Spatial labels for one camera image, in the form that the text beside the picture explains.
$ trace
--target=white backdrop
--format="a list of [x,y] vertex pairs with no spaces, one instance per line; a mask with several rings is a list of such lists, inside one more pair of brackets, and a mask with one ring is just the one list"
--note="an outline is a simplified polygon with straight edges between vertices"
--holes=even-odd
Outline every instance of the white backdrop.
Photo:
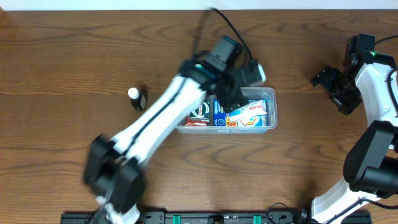
[[398,9],[398,0],[0,0],[15,10]]

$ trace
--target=plastic container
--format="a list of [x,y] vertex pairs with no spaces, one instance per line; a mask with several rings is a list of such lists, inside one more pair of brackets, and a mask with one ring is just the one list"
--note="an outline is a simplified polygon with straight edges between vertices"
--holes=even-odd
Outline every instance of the plastic container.
[[[177,126],[179,133],[183,134],[264,134],[278,124],[275,91],[268,87],[244,87],[242,93],[249,100],[266,100],[268,102],[268,124],[264,127],[217,127],[217,126]],[[213,105],[215,96],[209,96],[208,100]]]

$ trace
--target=bottle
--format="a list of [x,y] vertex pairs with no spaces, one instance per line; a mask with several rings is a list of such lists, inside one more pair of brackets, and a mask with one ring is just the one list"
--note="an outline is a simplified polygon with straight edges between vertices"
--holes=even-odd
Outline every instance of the bottle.
[[134,109],[136,109],[137,111],[142,111],[143,109],[145,109],[147,100],[145,99],[144,95],[140,91],[138,91],[137,88],[130,88],[127,93],[130,97],[130,101]]

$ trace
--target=wood grain tabletop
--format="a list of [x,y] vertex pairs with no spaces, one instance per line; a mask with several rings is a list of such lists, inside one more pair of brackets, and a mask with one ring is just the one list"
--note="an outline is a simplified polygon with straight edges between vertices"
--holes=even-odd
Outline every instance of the wood grain tabletop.
[[[278,125],[260,135],[174,131],[146,170],[143,205],[182,210],[300,208],[343,175],[366,130],[361,104],[337,112],[310,79],[342,68],[346,41],[396,35],[397,11],[226,11],[267,75]],[[127,90],[145,84],[151,105],[191,51],[200,11],[5,12],[0,20],[0,223],[59,223],[64,211],[98,205],[81,182],[90,142],[142,113]],[[222,35],[213,16],[200,49]],[[398,57],[398,40],[376,51]],[[398,204],[398,198],[381,200]],[[374,223],[398,214],[366,206]]]

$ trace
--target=green tape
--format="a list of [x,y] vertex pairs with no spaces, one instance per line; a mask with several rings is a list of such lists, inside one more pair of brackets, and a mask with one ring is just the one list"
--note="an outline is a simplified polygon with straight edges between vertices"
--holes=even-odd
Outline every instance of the green tape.
[[253,224],[261,224],[261,216],[253,215]]
[[181,216],[173,215],[173,224],[181,224]]

